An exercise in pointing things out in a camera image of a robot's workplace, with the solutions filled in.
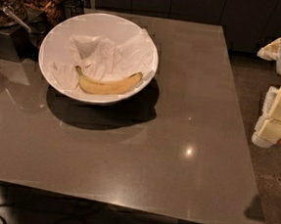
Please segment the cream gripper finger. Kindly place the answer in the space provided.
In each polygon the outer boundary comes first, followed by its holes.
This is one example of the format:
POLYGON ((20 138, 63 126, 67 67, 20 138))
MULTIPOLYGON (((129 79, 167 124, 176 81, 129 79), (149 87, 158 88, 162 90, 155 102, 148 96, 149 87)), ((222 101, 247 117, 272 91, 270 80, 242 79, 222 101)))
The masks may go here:
POLYGON ((269 87, 261 110, 252 142, 259 147, 269 148, 281 139, 281 87, 269 87))
POLYGON ((281 37, 259 49, 257 56, 267 61, 277 61, 279 59, 280 45, 281 37))

